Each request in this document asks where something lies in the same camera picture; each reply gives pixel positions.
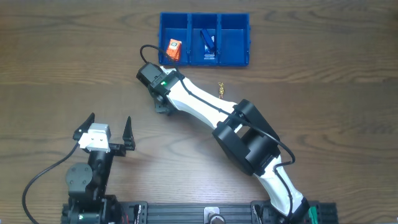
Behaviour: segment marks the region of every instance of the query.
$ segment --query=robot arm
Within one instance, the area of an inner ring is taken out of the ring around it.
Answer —
[[[148,87],[150,95],[155,99],[157,108],[171,112],[180,110],[190,113],[214,129],[213,135],[226,155],[246,174],[256,175],[267,190],[271,204],[284,217],[282,223],[300,222],[309,209],[307,199],[297,191],[289,180],[283,167],[277,171],[284,180],[292,195],[292,213],[287,188],[273,171],[276,164],[281,163],[277,144],[269,137],[250,128],[243,137],[236,133],[242,124],[230,119],[226,114],[206,105],[204,102],[189,95],[186,88],[201,99],[221,108],[233,116],[255,124],[261,130],[278,139],[278,135],[262,117],[257,108],[247,100],[239,104],[221,100],[196,87],[189,79],[180,79],[174,69],[165,69],[146,63],[138,72],[137,78]]]

